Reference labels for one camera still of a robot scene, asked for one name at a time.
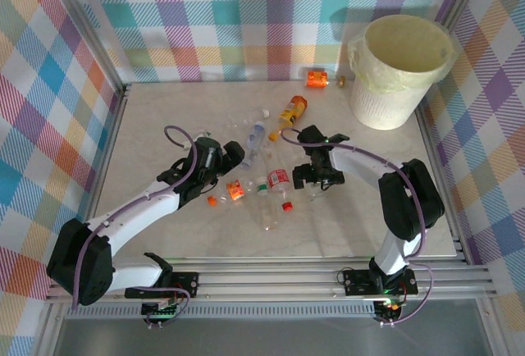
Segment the plaid wallpaper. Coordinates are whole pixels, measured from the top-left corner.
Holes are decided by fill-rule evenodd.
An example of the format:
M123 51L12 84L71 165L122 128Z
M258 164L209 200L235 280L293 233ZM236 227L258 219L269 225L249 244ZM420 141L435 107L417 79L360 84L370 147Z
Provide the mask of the plaid wallpaper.
M60 0L0 0L0 355L29 353L60 225L87 203L114 89Z
M124 81L295 80L349 73L345 43L379 16L451 0L80 0Z
M475 263L525 352L525 0L470 0L426 114Z

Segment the purple cable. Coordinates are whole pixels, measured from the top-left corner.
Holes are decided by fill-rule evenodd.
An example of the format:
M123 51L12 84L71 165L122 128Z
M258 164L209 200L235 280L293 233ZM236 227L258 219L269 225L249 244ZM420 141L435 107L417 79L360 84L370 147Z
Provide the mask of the purple cable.
M181 308L179 308L179 311L175 315L170 317L164 323L152 323L149 320L149 317L151 316L151 314L146 315L146 322L149 324L148 329L151 329L152 327L158 327L159 329L162 329L162 326L167 326L170 323L173 323L179 317L179 315L181 315L188 308L189 299L191 299L191 295L189 294L189 291L186 289L182 289L182 288L148 288L146 286L139 286L133 289L143 290L145 292L175 292L175 294L177 294L178 292L186 296L185 304Z
M79 288L80 288L80 272L82 270L82 263L84 261L84 256L86 251L88 250L89 243L95 238L95 236L104 228L106 227L106 223L109 226L109 224L117 217L119 217L122 213L128 211L129 209L133 208L139 203L142 203L143 201L150 200L151 198L156 198L157 196L160 196L161 194L165 194L168 191L172 191L175 187L182 184L184 181L188 180L188 178L191 176L191 174L194 172L195 167L197 166L197 146L195 146L194 140L191 138L188 132L180 128L179 126L175 125L168 125L164 126L164 135L170 140L173 144L181 146L181 144L177 143L175 140L171 138L171 136L167 133L170 129L175 129L179 131L181 134L184 135L188 139L188 141L191 143L191 152L194 155L193 161L191 162L191 166L189 167L189 170L186 174L184 174L180 180L178 180L175 184L167 186L165 189L161 189L153 194L150 194L149 196L141 196L140 198L133 200L132 202L127 203L126 205L122 206L118 210L116 210L112 215L106 218L104 222L102 222L100 225L97 226L95 230L91 232L89 237L86 239L84 244L82 245L82 248L80 249L79 256L76 259L76 266L75 266L75 277L73 279L73 304L71 306L71 309L73 311L76 311L76 309L79 307Z
M389 161L387 161L383 157L380 157L379 155L376 155L375 153L371 153L371 152L369 152L369 151L367 151L365 149L362 149L362 148L359 148L359 147L354 147L352 145L336 144L336 143L300 143L299 141L293 141L293 140L288 139L287 137L284 136L284 132L286 130L292 130L295 133L300 133L300 131L297 130L297 129L294 129L294 128L284 128L281 131L281 137L287 143L290 143L290 144L293 144L293 145L298 145L298 146L301 146L301 147L310 147L310 148L316 148L316 147L337 147L337 148L349 149L350 151L355 151L356 153L361 153L362 155L365 155L367 157L371 157L372 159L378 161L379 163L382 163L383 165L389 167L390 169L393 169L397 174L399 174L399 176L403 179L404 183L409 188L410 193L412 194L414 206L416 207L416 211L418 212L418 219L419 219L419 225L420 225L420 231L421 231L421 240L419 242L418 249L416 249L416 251L414 253L411 253L410 255L405 256L405 259L409 260L411 258L416 258L417 256L419 256L419 254L422 252L423 248L425 248L425 244L427 242L427 232L426 232L426 228L425 228L425 218L423 216L423 210L422 210L422 207L421 207L421 202L419 201L418 195L416 194L416 189L413 187L412 182L410 182L410 179L407 177L406 174L404 174L401 171L401 169L399 169L394 163L390 163ZM406 320L408 320L411 317L413 317L416 313L418 313L418 311L427 302L428 296L430 296L430 293L431 293L431 290L432 290L432 286L434 285L434 276L432 275L432 270L431 270L431 268L429 266L426 266L426 265L420 264L420 263L416 264L416 263L412 263L412 262L410 264L413 264L414 266L425 267L428 270L428 273L430 274L430 286L428 287L427 294L423 298L422 302L416 307L416 309L414 309L406 317L403 317L401 319L398 319L395 322L392 322L392 324L405 322Z

